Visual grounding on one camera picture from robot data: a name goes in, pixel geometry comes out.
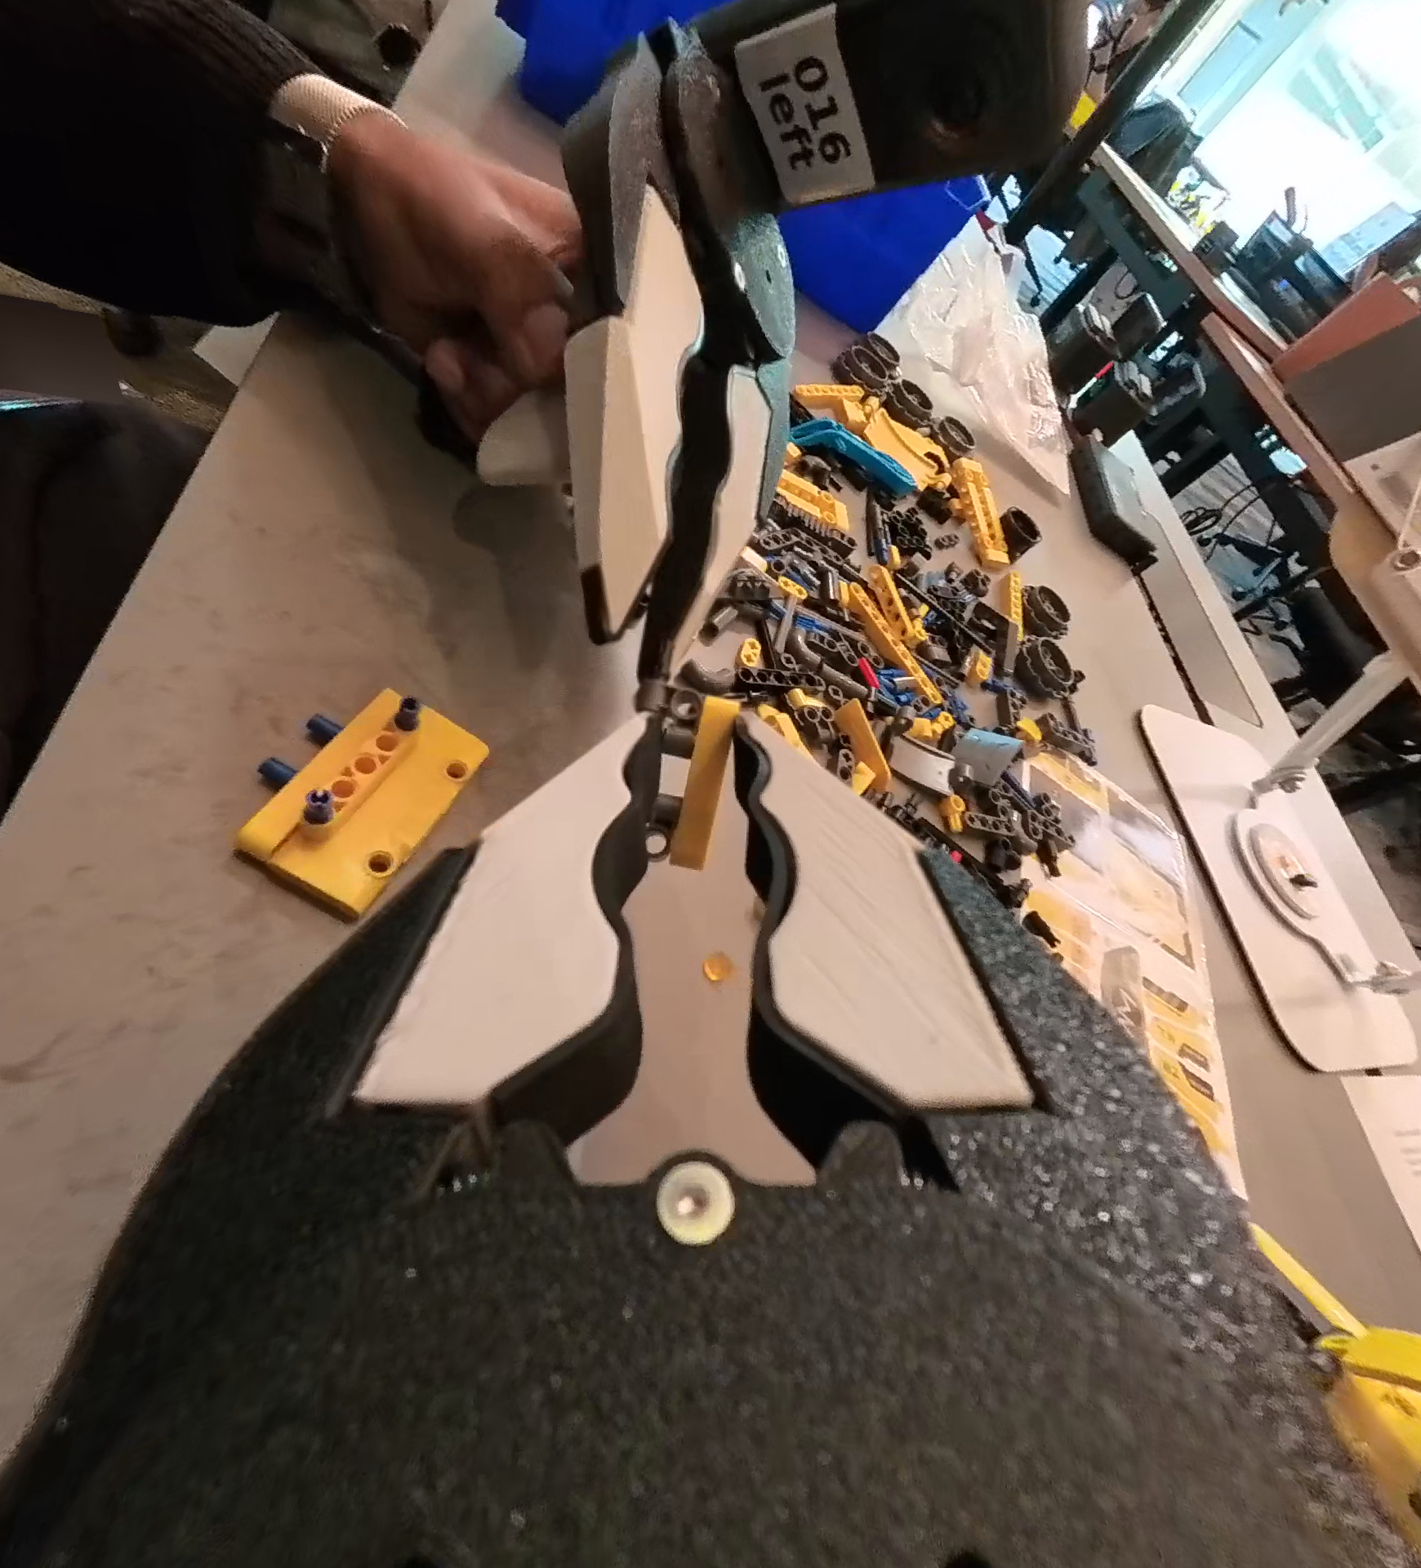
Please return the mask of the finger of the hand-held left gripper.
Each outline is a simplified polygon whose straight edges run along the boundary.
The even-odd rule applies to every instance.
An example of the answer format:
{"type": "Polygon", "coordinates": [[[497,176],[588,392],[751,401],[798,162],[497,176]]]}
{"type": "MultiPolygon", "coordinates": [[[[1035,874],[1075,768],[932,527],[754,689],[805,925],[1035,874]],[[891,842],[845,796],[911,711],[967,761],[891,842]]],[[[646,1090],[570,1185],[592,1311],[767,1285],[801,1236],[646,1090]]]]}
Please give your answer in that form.
{"type": "Polygon", "coordinates": [[[566,351],[570,490],[584,604],[598,645],[641,614],[674,537],[685,369],[701,347],[701,285],[662,192],[642,190],[620,313],[566,351]]]}
{"type": "Polygon", "coordinates": [[[690,657],[718,593],[752,539],[787,452],[785,414],[749,367],[690,365],[670,531],[652,581],[639,657],[639,706],[690,657]]]}

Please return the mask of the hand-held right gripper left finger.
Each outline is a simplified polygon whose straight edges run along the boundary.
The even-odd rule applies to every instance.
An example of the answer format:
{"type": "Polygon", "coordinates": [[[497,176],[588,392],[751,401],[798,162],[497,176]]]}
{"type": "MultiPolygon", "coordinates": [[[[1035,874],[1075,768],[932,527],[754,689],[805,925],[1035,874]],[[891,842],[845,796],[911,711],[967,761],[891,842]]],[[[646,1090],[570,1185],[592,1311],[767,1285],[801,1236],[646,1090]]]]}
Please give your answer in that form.
{"type": "Polygon", "coordinates": [[[598,853],[636,802],[626,766],[646,737],[631,717],[480,837],[361,1069],[359,1105],[493,1112],[605,1017],[623,935],[598,853]]]}

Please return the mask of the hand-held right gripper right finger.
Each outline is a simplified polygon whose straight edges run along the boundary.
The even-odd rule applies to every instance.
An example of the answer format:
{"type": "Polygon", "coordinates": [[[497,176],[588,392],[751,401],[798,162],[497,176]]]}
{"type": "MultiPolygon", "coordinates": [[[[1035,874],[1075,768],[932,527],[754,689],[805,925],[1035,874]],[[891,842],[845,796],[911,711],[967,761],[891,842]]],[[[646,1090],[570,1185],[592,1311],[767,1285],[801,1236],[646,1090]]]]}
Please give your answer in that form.
{"type": "Polygon", "coordinates": [[[757,1020],[886,1113],[1032,1108],[921,842],[760,721],[737,721],[734,765],[757,1020]]]}

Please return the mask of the pile of building block pieces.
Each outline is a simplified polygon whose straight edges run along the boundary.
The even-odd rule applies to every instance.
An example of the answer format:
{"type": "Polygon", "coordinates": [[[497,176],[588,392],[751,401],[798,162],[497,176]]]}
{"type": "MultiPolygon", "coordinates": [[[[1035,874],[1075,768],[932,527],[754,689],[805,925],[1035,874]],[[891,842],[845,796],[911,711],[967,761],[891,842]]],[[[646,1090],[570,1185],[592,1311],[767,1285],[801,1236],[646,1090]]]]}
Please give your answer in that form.
{"type": "Polygon", "coordinates": [[[675,688],[737,701],[1055,950],[1027,910],[1029,870],[1066,847],[1063,820],[1022,776],[1040,753],[1096,766],[1070,606],[1021,572],[1035,521],[998,506],[972,429],[904,374],[895,342],[855,339],[831,375],[795,388],[791,426],[836,419],[922,488],[891,500],[790,442],[701,629],[726,663],[690,658],[675,688]]]}

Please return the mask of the grey connector piece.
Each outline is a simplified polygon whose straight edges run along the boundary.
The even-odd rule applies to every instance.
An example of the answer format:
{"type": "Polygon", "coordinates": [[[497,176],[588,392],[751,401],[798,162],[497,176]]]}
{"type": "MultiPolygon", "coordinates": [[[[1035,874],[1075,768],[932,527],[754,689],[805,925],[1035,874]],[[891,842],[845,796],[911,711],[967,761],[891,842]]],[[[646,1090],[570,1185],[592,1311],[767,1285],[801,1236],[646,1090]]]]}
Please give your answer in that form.
{"type": "Polygon", "coordinates": [[[705,696],[664,686],[647,717],[647,783],[654,794],[646,815],[646,853],[651,865],[667,861],[688,794],[692,761],[700,739],[705,696]]]}

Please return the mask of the short yellow beam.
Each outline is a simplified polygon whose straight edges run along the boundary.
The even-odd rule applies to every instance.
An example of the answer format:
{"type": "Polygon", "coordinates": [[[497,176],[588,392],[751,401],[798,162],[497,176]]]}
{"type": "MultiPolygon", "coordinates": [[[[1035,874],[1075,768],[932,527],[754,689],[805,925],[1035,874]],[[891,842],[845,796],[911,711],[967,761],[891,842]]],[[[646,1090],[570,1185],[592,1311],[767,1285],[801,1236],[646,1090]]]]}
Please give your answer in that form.
{"type": "Polygon", "coordinates": [[[688,776],[669,845],[669,861],[675,868],[700,873],[706,866],[739,714],[741,704],[731,698],[706,696],[701,701],[688,776]]]}

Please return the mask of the person's left hand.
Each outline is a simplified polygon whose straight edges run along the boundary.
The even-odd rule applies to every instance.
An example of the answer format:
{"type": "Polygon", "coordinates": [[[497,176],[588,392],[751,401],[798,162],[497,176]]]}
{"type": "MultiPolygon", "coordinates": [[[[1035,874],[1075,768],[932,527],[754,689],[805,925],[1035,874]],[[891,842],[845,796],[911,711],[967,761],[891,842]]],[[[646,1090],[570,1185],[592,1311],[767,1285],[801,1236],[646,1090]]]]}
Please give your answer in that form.
{"type": "Polygon", "coordinates": [[[564,189],[381,112],[338,131],[330,182],[379,324],[469,441],[562,378],[584,262],[564,189]]]}

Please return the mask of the yellow plate with blue pins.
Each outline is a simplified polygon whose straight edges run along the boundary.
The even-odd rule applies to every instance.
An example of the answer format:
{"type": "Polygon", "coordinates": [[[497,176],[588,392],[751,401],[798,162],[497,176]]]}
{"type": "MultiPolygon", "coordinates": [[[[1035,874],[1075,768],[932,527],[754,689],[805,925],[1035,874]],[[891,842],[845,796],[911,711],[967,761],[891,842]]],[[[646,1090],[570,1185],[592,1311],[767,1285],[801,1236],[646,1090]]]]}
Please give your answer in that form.
{"type": "Polygon", "coordinates": [[[269,801],[235,833],[233,853],[343,920],[358,920],[487,763],[479,735],[385,689],[346,724],[312,716],[308,761],[259,766],[269,801]]]}

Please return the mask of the yellow and grey sticker sheet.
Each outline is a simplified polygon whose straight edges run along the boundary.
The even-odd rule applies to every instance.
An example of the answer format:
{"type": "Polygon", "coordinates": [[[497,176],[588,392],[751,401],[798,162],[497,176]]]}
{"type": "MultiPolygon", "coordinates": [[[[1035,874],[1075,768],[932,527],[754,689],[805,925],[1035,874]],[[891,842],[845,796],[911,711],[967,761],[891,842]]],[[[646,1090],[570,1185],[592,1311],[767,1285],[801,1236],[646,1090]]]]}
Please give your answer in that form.
{"type": "Polygon", "coordinates": [[[1034,871],[1027,910],[1052,930],[1062,966],[1132,1035],[1222,1176],[1248,1198],[1227,1066],[1186,847],[1171,825],[1088,765],[1029,760],[1030,794],[1050,796],[1066,847],[1034,871]]]}

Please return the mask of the clear plastic bags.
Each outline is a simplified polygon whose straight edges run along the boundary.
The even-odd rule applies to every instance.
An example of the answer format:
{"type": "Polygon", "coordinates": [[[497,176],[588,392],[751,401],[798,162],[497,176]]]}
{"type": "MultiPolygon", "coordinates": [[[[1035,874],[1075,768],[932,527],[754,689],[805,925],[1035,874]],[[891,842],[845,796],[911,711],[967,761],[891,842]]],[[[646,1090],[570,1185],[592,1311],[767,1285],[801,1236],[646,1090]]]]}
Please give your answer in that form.
{"type": "Polygon", "coordinates": [[[1071,442],[1047,341],[1021,302],[1026,275],[1026,257],[972,218],[913,285],[901,315],[913,351],[957,387],[973,432],[1065,496],[1071,442]]]}

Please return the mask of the black desktop equipment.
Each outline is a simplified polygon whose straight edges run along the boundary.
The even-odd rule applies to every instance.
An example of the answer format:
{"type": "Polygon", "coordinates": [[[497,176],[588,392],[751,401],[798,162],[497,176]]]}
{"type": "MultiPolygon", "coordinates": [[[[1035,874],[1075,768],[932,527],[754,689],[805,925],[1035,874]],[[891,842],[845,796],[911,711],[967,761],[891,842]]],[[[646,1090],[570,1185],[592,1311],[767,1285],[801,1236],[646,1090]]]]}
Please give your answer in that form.
{"type": "Polygon", "coordinates": [[[1080,305],[1048,339],[1050,375],[1073,431],[1114,447],[1145,424],[1189,413],[1207,392],[1199,359],[1184,349],[1163,360],[1150,354],[1170,338],[1160,305],[1139,293],[1116,318],[1080,305]]]}

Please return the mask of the black power adapter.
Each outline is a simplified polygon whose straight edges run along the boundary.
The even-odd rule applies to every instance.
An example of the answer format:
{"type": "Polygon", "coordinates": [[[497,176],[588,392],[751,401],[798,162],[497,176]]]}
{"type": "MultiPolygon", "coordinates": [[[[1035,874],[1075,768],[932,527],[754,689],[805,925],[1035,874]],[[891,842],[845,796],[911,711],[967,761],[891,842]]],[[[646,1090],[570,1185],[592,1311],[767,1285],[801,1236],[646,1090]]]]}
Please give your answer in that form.
{"type": "Polygon", "coordinates": [[[1157,542],[1147,532],[1150,518],[1132,468],[1091,436],[1080,436],[1070,454],[1076,496],[1093,539],[1134,577],[1158,562],[1157,542]]]}

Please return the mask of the silver mesh watch band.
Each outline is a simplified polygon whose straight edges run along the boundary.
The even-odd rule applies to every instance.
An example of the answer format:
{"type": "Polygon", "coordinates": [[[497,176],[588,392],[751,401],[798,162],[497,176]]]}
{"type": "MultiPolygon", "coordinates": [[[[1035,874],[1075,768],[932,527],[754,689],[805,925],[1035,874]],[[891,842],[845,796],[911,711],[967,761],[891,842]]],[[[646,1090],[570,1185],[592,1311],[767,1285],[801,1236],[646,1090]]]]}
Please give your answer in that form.
{"type": "Polygon", "coordinates": [[[336,144],[353,125],[382,120],[405,126],[394,108],[318,71],[294,76],[277,89],[269,102],[269,117],[307,146],[322,171],[330,169],[336,144]]]}

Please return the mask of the white book stand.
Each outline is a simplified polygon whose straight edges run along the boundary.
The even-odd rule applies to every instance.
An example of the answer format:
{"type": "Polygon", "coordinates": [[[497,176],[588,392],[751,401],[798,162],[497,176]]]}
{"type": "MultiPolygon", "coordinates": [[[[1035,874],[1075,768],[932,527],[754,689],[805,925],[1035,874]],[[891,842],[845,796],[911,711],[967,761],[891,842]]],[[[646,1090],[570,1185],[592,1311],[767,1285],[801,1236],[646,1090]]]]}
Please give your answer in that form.
{"type": "Polygon", "coordinates": [[[1420,696],[1387,671],[1384,650],[1274,760],[1163,707],[1137,721],[1278,1032],[1328,1074],[1418,1061],[1405,997],[1421,971],[1378,956],[1314,837],[1333,811],[1319,760],[1400,688],[1420,696]]]}

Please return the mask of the person's dark pants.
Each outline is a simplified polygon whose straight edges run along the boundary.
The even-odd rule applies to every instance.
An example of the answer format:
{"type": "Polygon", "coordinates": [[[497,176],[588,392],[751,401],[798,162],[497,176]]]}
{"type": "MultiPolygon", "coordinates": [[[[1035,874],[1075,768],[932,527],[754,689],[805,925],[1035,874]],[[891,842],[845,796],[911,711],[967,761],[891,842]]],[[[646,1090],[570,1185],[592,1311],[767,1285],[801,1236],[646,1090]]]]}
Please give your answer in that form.
{"type": "Polygon", "coordinates": [[[150,406],[0,413],[0,822],[209,444],[150,406]]]}

